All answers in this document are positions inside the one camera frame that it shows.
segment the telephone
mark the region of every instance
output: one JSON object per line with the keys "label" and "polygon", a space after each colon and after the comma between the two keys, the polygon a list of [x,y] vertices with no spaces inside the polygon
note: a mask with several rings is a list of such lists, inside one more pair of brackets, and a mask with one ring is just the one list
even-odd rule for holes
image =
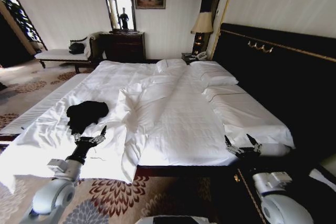
{"label": "telephone", "polygon": [[198,55],[193,55],[194,58],[197,58],[198,60],[206,60],[208,55],[206,55],[206,51],[200,52]]}

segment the table lamp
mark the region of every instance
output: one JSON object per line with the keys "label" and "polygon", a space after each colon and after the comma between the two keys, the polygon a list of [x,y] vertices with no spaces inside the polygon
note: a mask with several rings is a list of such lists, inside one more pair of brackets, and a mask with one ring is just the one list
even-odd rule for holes
{"label": "table lamp", "polygon": [[212,13],[199,13],[195,25],[191,29],[191,33],[196,34],[192,55],[198,55],[201,52],[201,48],[204,45],[204,34],[212,32]]}

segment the lamp shade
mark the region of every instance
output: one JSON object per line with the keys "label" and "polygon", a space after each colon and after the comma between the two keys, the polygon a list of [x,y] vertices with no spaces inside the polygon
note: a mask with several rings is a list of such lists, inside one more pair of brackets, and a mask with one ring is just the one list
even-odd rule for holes
{"label": "lamp shade", "polygon": [[211,24],[212,13],[199,13],[196,23],[191,29],[191,33],[212,33],[212,24]]}

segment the white duvet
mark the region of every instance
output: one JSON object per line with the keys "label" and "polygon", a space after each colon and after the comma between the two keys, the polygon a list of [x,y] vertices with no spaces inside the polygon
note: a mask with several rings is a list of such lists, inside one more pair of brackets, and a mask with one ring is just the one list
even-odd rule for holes
{"label": "white duvet", "polygon": [[107,125],[106,140],[90,149],[80,176],[131,183],[148,131],[155,126],[184,68],[157,73],[155,65],[102,62],[0,155],[4,167],[0,182],[13,191],[13,175],[52,177],[46,166],[49,160],[65,159],[76,147],[67,126],[68,107],[91,100],[105,102],[109,113],[97,125],[88,126],[83,136],[96,136]]}
{"label": "white duvet", "polygon": [[202,95],[201,80],[186,67],[149,134],[140,165],[229,165],[225,129]]}

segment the black bag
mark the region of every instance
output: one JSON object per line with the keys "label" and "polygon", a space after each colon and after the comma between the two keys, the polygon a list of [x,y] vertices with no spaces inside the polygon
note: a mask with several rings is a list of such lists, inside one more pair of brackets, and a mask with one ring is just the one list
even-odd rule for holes
{"label": "black bag", "polygon": [[73,55],[78,55],[84,53],[85,46],[83,43],[72,43],[69,47],[70,51],[69,53]]}

